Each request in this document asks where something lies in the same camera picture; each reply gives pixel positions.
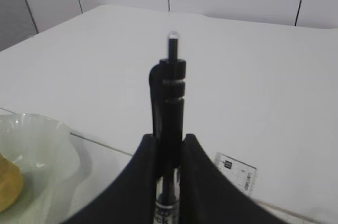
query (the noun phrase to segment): pen tip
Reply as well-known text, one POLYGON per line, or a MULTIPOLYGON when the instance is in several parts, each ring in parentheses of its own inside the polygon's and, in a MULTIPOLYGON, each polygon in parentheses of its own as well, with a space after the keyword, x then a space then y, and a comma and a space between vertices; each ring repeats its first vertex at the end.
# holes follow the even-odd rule
POLYGON ((179 39, 180 35, 176 31, 170 31, 168 39, 179 39))

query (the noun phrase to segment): white table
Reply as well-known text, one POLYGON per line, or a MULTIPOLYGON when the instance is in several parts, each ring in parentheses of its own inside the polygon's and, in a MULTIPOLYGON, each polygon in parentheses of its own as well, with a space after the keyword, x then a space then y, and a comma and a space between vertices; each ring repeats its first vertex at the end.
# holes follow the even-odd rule
POLYGON ((133 153, 170 30, 187 61, 184 130, 258 169, 252 196, 338 218, 337 30, 101 6, 0 53, 0 107, 133 153))

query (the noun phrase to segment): bread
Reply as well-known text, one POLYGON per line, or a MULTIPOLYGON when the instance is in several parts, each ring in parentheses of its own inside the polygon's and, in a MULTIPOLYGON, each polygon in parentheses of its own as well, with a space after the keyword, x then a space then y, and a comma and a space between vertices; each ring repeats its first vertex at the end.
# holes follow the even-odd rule
POLYGON ((20 169, 0 154, 0 212, 15 202, 23 184, 20 169))

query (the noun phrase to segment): white tabletop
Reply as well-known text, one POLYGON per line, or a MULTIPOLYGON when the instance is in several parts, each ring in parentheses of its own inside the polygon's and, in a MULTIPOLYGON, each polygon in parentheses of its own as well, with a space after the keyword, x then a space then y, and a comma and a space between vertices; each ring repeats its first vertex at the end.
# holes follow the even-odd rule
POLYGON ((133 153, 170 30, 187 61, 184 130, 258 169, 252 196, 338 217, 337 30, 101 6, 0 53, 0 107, 133 153))

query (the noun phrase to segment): transparent plastic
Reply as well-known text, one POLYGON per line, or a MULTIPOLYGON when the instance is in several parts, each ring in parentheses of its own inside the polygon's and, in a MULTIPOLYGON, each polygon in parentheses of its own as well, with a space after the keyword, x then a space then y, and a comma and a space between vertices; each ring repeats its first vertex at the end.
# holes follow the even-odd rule
POLYGON ((0 223, 60 223, 73 193, 65 186, 80 167, 69 141, 70 128, 40 115, 0 115, 0 153, 17 165, 24 189, 16 202, 0 213, 0 223))

